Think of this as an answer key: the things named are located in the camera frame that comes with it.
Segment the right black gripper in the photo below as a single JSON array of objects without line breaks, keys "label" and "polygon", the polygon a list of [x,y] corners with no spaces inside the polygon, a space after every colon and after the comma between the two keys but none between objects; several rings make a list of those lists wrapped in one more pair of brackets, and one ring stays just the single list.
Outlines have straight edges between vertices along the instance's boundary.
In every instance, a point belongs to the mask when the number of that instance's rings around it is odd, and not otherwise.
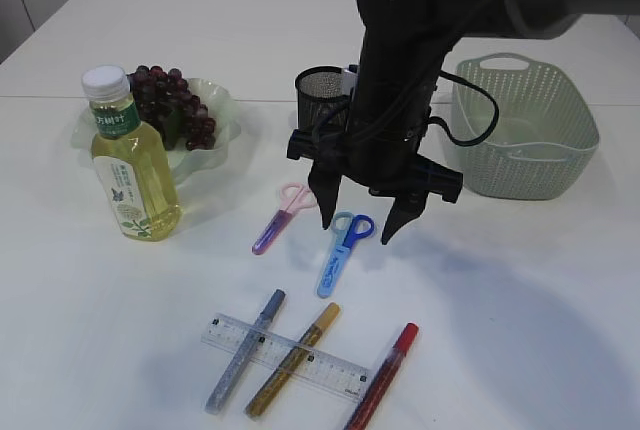
[{"label": "right black gripper", "polygon": [[373,195],[395,198],[383,228],[383,245],[422,215],[428,195],[457,201],[461,173],[418,152],[443,63],[431,50],[427,43],[389,43],[366,35],[345,129],[323,129],[332,118],[327,115],[311,131],[296,129],[291,135],[288,158],[313,163],[308,186],[324,230],[332,222],[343,177]]}]

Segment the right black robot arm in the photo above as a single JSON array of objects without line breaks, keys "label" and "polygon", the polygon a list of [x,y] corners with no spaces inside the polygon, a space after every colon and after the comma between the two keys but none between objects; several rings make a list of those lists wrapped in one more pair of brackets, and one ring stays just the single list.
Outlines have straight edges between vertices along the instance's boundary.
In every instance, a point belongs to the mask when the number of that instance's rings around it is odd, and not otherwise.
[{"label": "right black robot arm", "polygon": [[393,204],[382,231],[390,240],[437,194],[455,202],[459,172],[418,152],[440,125],[430,100],[443,62],[466,37],[553,39],[586,14],[635,14],[639,0],[356,0],[364,26],[357,79],[349,95],[293,132],[287,155],[307,158],[309,187],[324,226],[348,178]]}]

